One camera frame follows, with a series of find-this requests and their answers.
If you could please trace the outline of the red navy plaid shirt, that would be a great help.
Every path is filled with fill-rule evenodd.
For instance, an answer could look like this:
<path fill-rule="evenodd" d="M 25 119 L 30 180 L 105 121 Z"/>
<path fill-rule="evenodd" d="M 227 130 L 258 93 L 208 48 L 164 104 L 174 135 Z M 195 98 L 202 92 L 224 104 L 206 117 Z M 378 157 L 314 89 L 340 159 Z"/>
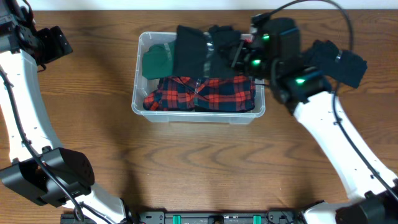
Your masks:
<path fill-rule="evenodd" d="M 148 111 L 244 113 L 255 108 L 256 85 L 243 75 L 227 79 L 161 78 L 143 102 Z"/>

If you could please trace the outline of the black garment with tape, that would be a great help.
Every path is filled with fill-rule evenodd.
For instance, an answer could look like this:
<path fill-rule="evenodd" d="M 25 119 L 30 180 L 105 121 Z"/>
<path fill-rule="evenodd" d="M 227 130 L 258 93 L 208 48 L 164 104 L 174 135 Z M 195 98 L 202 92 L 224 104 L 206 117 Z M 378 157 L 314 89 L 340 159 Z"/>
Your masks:
<path fill-rule="evenodd" d="M 177 27 L 173 76 L 190 78 L 233 78 L 234 54 L 241 42 L 241 32 L 231 26 L 213 26 L 206 32 L 191 27 Z"/>

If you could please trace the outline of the dark green garment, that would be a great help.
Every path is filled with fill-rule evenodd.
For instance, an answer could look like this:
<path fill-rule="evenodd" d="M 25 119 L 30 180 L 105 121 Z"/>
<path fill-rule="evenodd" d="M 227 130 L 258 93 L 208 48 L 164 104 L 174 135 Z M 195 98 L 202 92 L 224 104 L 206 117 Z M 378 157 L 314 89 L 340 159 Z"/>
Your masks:
<path fill-rule="evenodd" d="M 142 59 L 142 76 L 148 80 L 169 77 L 173 74 L 175 41 L 155 44 Z"/>

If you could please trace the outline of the navy garment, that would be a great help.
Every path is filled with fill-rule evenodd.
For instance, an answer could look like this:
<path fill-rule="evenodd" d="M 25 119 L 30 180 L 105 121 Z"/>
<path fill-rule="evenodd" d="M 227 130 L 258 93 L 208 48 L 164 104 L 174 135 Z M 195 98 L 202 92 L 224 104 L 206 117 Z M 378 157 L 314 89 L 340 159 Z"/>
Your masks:
<path fill-rule="evenodd" d="M 314 41 L 303 53 L 308 66 L 317 67 L 326 75 L 351 88 L 358 88 L 368 69 L 367 61 L 349 50 L 340 50 L 331 41 Z"/>

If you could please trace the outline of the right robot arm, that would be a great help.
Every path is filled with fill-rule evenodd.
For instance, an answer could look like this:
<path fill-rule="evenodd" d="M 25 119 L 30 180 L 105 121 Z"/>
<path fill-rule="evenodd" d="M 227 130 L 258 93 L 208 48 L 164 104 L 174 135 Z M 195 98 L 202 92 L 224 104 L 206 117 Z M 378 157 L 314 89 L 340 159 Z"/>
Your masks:
<path fill-rule="evenodd" d="M 317 202 L 297 212 L 297 223 L 396 223 L 397 175 L 372 152 L 344 112 L 338 88 L 323 65 L 300 52 L 295 21 L 273 12 L 253 17 L 252 38 L 231 66 L 265 79 L 274 98 L 313 136 L 336 170 L 347 203 Z"/>

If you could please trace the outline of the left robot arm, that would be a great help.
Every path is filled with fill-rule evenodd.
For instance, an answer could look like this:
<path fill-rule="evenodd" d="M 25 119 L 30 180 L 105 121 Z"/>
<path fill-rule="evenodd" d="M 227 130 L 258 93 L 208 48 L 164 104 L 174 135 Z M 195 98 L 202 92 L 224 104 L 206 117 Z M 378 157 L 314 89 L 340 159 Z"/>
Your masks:
<path fill-rule="evenodd" d="M 31 202 L 72 209 L 62 223 L 132 223 L 124 201 L 95 182 L 81 152 L 65 149 L 49 120 L 38 74 L 72 53 L 62 30 L 37 30 L 27 1 L 1 0 L 1 111 L 11 165 L 1 182 Z"/>

